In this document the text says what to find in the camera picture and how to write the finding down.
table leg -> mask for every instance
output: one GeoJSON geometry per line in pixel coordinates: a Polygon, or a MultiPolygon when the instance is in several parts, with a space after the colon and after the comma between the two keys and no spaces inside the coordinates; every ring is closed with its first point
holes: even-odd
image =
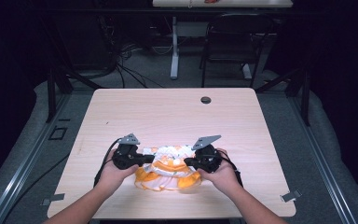
{"type": "Polygon", "coordinates": [[[176,17],[172,18],[172,64],[171,79],[178,78],[179,52],[178,52],[178,34],[176,30],[176,17]]]}

person's left hand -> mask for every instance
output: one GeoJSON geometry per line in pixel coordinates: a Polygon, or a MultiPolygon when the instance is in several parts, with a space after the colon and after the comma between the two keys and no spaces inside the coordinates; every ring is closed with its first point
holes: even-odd
{"type": "Polygon", "coordinates": [[[106,197],[110,197],[118,189],[118,187],[120,187],[124,179],[127,176],[134,174],[135,171],[139,168],[138,165],[133,165],[126,170],[118,169],[111,161],[115,151],[116,149],[112,149],[107,156],[106,161],[109,162],[107,162],[104,166],[100,180],[95,186],[95,188],[103,190],[103,192],[106,194],[106,197]]]}

white desk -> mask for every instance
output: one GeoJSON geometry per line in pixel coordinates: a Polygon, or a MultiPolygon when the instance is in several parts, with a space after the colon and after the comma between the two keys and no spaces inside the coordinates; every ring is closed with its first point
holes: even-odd
{"type": "MultiPolygon", "coordinates": [[[[134,133],[144,147],[193,145],[199,137],[221,134],[241,171],[244,187],[281,217],[296,208],[280,195],[289,192],[260,105],[251,89],[97,90],[89,104],[52,202],[51,217],[92,189],[103,156],[119,137],[134,133]],[[200,101],[212,99],[209,104],[200,101]]],[[[235,205],[211,182],[177,191],[137,189],[135,176],[95,214],[97,219],[186,219],[241,217],[235,205]]]]}
{"type": "MultiPolygon", "coordinates": [[[[153,7],[292,7],[291,0],[219,0],[206,4],[204,0],[153,0],[153,7]]],[[[177,21],[172,20],[172,65],[171,79],[178,78],[179,51],[177,46],[177,21]]]]}

crumpled fabric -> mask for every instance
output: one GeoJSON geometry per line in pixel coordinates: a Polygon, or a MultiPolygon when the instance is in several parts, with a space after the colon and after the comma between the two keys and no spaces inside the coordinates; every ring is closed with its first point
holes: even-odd
{"type": "Polygon", "coordinates": [[[200,173],[185,164],[185,158],[195,156],[191,146],[146,147],[144,155],[155,159],[135,172],[135,186],[140,189],[187,189],[201,183],[200,173]]]}

chair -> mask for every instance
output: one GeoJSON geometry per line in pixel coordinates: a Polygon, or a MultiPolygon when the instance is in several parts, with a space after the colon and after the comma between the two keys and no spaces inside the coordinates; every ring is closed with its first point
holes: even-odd
{"type": "Polygon", "coordinates": [[[256,68],[265,38],[273,28],[270,17],[260,14],[226,13],[208,24],[200,61],[202,84],[205,85],[206,63],[238,63],[244,67],[254,63],[250,87],[255,82],[256,68]]]}

